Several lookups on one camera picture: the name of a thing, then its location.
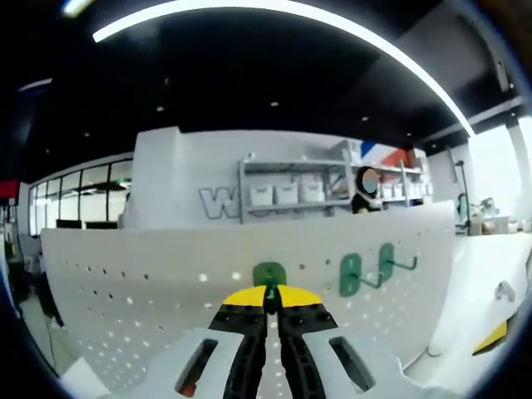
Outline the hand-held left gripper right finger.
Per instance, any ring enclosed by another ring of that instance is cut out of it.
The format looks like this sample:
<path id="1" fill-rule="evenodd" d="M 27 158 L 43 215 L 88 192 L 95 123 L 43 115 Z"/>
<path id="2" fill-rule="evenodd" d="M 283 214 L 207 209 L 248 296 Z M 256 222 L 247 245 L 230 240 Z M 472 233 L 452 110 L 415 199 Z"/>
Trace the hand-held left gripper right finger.
<path id="1" fill-rule="evenodd" d="M 339 327 L 317 295 L 277 287 L 281 362 L 293 398 L 428 398 L 387 346 Z"/>

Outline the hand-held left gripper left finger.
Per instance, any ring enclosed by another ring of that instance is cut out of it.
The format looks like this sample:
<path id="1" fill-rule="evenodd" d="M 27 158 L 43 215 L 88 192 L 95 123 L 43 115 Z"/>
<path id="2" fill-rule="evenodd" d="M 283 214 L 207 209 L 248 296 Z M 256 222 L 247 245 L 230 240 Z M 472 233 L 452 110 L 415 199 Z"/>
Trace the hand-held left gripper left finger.
<path id="1" fill-rule="evenodd" d="M 125 398 L 255 398 L 266 360 L 265 286 L 229 295 L 207 328 L 191 329 L 146 367 Z"/>

